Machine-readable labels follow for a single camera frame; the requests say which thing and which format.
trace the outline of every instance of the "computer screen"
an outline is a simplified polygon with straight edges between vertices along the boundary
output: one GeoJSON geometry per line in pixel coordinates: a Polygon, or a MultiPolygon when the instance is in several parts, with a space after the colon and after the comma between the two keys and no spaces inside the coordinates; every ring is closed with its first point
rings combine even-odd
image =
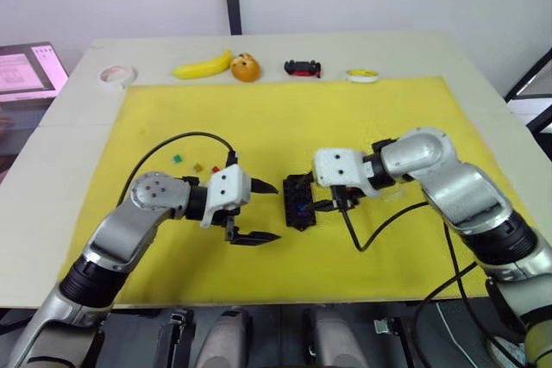
{"type": "Polygon", "coordinates": [[[56,97],[66,81],[50,43],[0,47],[0,103],[56,97]]]}

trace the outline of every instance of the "white table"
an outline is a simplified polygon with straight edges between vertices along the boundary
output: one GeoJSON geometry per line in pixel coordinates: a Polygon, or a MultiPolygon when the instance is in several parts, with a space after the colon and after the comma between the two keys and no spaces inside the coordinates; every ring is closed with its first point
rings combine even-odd
{"type": "Polygon", "coordinates": [[[127,64],[138,72],[135,84],[239,82],[229,72],[192,81],[170,75],[176,65],[210,59],[225,47],[253,54],[263,68],[261,82],[290,81],[283,71],[289,59],[320,61],[323,79],[344,78],[351,68],[374,69],[382,78],[442,76],[552,242],[552,164],[445,34],[393,31],[100,40],[92,43],[0,185],[1,307],[39,306],[66,257],[78,212],[125,94],[104,90],[97,82],[98,73],[108,65],[127,64]]]}

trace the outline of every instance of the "black cable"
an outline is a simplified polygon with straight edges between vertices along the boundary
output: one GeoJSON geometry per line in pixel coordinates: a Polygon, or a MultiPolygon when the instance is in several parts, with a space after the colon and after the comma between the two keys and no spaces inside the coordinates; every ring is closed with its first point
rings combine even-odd
{"type": "MultiPolygon", "coordinates": [[[[447,223],[443,222],[442,225],[445,231],[445,237],[447,238],[448,251],[450,252],[450,258],[452,259],[452,266],[455,268],[455,274],[457,275],[460,268],[458,266],[458,259],[456,258],[455,247],[453,246],[452,240],[450,239],[450,231],[447,223]]],[[[487,340],[495,345],[504,354],[504,356],[507,357],[516,367],[524,368],[524,365],[520,363],[516,358],[514,358],[513,355],[511,355],[483,326],[483,324],[475,314],[472,305],[470,305],[469,301],[467,300],[466,291],[464,290],[464,283],[462,282],[461,278],[459,278],[456,282],[458,283],[458,290],[460,291],[460,296],[462,298],[462,301],[464,302],[464,306],[466,307],[469,315],[472,317],[474,324],[483,333],[483,336],[485,336],[487,340]]]]}
{"type": "Polygon", "coordinates": [[[218,135],[215,135],[215,134],[205,133],[203,131],[191,131],[190,133],[182,133],[182,134],[174,135],[173,137],[168,138],[168,139],[160,142],[155,147],[153,147],[151,150],[149,150],[146,153],[146,155],[144,155],[140,159],[140,161],[138,161],[138,163],[135,165],[135,168],[133,168],[132,171],[130,172],[129,178],[127,178],[127,182],[124,184],[124,187],[122,188],[121,195],[119,196],[119,200],[117,200],[117,206],[120,205],[124,201],[124,197],[127,194],[127,191],[129,190],[129,187],[130,187],[130,184],[132,183],[133,178],[135,177],[138,170],[140,170],[140,167],[146,162],[146,160],[153,153],[155,153],[157,150],[159,150],[160,148],[166,146],[167,144],[169,144],[173,141],[176,141],[176,140],[179,140],[179,139],[185,138],[185,137],[208,137],[208,138],[212,138],[213,140],[217,140],[218,142],[221,142],[222,144],[224,144],[228,148],[229,152],[231,152],[231,153],[235,152],[234,148],[232,148],[232,146],[226,140],[222,139],[221,137],[219,137],[218,135]]]}
{"type": "Polygon", "coordinates": [[[447,280],[444,284],[433,290],[429,295],[426,296],[425,299],[423,299],[419,305],[417,305],[416,312],[414,312],[414,318],[412,320],[412,342],[414,343],[414,348],[416,349],[418,357],[421,359],[423,366],[426,368],[431,368],[430,362],[426,358],[425,354],[422,351],[422,347],[420,346],[420,339],[417,334],[417,322],[420,319],[420,315],[422,314],[422,310],[425,307],[425,305],[428,304],[429,301],[431,301],[435,296],[437,296],[439,293],[441,293],[443,290],[447,289],[451,284],[453,284],[455,281],[460,280],[465,275],[467,275],[469,272],[471,272],[473,269],[477,267],[477,264],[475,262],[472,262],[471,265],[464,268],[464,270],[459,271],[457,274],[455,274],[453,277],[451,277],[449,280],[447,280]]]}
{"type": "Polygon", "coordinates": [[[419,209],[420,207],[427,206],[427,205],[428,205],[428,202],[420,202],[420,203],[412,204],[398,211],[397,213],[389,217],[387,220],[385,220],[383,223],[381,223],[378,228],[376,228],[375,232],[372,233],[372,235],[369,237],[368,241],[364,244],[364,246],[361,246],[361,243],[359,242],[358,237],[356,237],[353,223],[351,222],[351,219],[348,216],[347,210],[341,210],[341,212],[343,215],[343,220],[345,221],[345,224],[347,224],[347,229],[349,234],[351,235],[351,239],[353,239],[354,247],[356,247],[356,250],[358,250],[359,252],[364,252],[366,249],[370,247],[370,245],[372,245],[373,241],[376,239],[376,237],[378,237],[378,234],[380,234],[383,231],[383,229],[389,226],[392,222],[397,220],[401,215],[408,213],[411,210],[419,209]]]}

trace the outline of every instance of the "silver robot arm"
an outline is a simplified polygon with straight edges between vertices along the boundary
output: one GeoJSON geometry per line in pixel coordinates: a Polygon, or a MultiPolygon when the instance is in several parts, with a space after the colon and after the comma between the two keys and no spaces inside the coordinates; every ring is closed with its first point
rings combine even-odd
{"type": "Polygon", "coordinates": [[[234,218],[251,192],[277,191],[238,164],[213,174],[205,186],[196,178],[163,172],[138,177],[129,196],[103,219],[71,270],[53,287],[17,341],[8,367],[87,366],[99,352],[99,328],[117,293],[164,220],[185,217],[201,221],[202,228],[224,226],[232,244],[255,246],[277,239],[264,232],[239,234],[234,218]]]}
{"type": "Polygon", "coordinates": [[[370,155],[348,148],[317,151],[314,172],[320,185],[332,189],[329,209],[354,207],[347,188],[376,197],[382,188],[418,181],[428,203],[474,252],[503,320],[526,332],[528,362],[552,366],[548,242],[480,168],[458,160],[443,131],[417,128],[398,140],[375,143],[373,150],[370,155]]]}

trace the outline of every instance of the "yellow mat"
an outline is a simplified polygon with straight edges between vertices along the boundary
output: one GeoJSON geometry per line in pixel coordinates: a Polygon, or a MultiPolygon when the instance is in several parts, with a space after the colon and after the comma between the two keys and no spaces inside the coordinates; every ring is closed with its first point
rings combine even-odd
{"type": "MultiPolygon", "coordinates": [[[[135,162],[174,134],[203,130],[220,134],[239,152],[252,177],[274,184],[279,195],[253,195],[236,219],[244,233],[281,236],[264,246],[231,246],[222,228],[197,221],[167,221],[129,277],[124,304],[310,303],[420,299],[453,274],[442,222],[431,208],[400,218],[365,253],[358,253],[337,212],[317,213],[318,224],[303,233],[285,226],[282,179],[311,170],[319,147],[370,152],[377,140],[411,128],[432,126],[451,137],[461,159],[483,168],[531,219],[497,167],[475,127],[440,78],[381,80],[375,84],[315,82],[131,87],[103,150],[75,228],[65,272],[102,218],[115,206],[135,162]]],[[[142,171],[175,177],[223,166],[226,150],[202,137],[172,143],[142,171]],[[184,161],[174,164],[179,154],[184,161]]],[[[328,198],[315,189],[315,198],[328,198]]],[[[361,242],[387,217],[423,200],[418,184],[384,190],[351,211],[361,242]]],[[[472,254],[454,236],[461,266],[472,254]]],[[[479,269],[465,277],[470,295],[484,295],[479,269]]],[[[455,286],[442,297],[458,296],[455,286]]]]}

